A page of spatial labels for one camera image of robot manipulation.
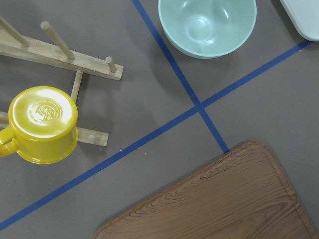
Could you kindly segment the cream bear serving tray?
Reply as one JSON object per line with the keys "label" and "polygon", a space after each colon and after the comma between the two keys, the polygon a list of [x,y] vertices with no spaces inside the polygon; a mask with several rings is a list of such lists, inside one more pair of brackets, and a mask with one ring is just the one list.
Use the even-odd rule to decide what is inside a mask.
{"label": "cream bear serving tray", "polygon": [[297,32],[306,40],[319,41],[319,1],[280,0]]}

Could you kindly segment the green ceramic bowl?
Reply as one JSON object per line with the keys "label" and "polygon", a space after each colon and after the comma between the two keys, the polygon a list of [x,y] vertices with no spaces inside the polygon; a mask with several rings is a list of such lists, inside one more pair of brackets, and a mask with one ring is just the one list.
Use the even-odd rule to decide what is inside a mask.
{"label": "green ceramic bowl", "polygon": [[250,37],[257,18],[255,0],[160,0],[158,13],[170,43],[197,59],[227,55]]}

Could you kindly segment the brown wooden cutting board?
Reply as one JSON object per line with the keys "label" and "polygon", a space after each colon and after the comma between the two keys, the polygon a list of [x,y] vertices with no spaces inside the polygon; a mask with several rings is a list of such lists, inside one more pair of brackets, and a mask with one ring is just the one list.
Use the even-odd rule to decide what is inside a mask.
{"label": "brown wooden cutting board", "polygon": [[96,239],[316,239],[273,151],[247,142],[101,225]]}

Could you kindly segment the yellow mug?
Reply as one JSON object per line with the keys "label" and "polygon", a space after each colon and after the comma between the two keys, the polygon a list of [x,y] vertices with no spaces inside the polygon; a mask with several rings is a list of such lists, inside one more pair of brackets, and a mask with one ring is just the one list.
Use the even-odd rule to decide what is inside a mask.
{"label": "yellow mug", "polygon": [[17,153],[35,164],[61,161],[75,149],[78,110],[64,91],[37,86],[19,93],[8,109],[8,126],[0,132],[0,155]]}

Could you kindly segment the wooden dish drying rack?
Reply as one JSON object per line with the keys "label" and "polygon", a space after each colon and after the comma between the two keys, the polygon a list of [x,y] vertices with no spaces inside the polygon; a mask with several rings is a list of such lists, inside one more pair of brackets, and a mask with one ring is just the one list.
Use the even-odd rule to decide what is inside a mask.
{"label": "wooden dish drying rack", "polygon": [[77,100],[83,74],[120,80],[122,65],[108,56],[105,60],[72,51],[48,21],[40,24],[41,29],[53,44],[21,35],[3,17],[0,18],[0,54],[7,57],[50,65],[76,72],[71,98]]}

